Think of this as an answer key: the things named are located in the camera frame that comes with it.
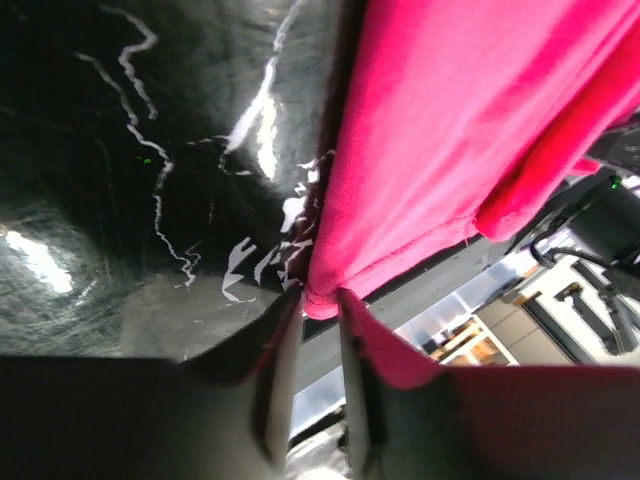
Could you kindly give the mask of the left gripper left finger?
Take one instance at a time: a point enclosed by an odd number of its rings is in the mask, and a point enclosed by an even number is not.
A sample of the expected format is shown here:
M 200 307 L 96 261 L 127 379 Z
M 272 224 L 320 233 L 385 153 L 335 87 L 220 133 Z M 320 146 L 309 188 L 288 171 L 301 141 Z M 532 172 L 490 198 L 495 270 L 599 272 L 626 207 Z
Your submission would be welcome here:
M 302 291 L 183 361 L 5 356 L 5 479 L 280 479 Z

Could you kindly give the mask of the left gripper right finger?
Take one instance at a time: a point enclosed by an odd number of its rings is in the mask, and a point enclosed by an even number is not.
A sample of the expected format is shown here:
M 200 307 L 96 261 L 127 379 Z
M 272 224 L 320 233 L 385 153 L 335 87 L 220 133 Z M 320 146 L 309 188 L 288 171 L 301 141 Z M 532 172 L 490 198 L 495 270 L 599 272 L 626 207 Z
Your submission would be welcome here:
M 635 479 L 639 372 L 446 366 L 338 293 L 358 479 Z

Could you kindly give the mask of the bright pink t-shirt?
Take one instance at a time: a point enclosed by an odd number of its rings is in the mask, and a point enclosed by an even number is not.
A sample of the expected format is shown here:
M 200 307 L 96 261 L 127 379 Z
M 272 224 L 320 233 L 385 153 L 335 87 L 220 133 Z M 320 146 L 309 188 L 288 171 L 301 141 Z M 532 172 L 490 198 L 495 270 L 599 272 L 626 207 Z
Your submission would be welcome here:
M 328 319 L 476 235 L 510 239 L 639 104 L 635 1 L 371 1 L 306 282 Z

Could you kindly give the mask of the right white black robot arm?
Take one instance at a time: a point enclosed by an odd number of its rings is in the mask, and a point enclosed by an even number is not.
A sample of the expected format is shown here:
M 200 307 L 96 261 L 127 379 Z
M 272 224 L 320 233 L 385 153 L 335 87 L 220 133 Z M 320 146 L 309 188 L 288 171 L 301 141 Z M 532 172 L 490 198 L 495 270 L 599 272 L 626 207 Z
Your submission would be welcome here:
M 639 115 L 609 128 L 589 148 L 587 158 L 605 176 L 569 195 L 529 251 L 547 269 L 560 257 L 573 257 L 572 269 L 595 289 L 609 316 L 602 320 L 571 283 L 554 299 L 572 308 L 612 355 L 639 347 L 639 316 L 627 301 L 639 299 L 639 195 L 623 185 L 626 174 L 639 174 Z

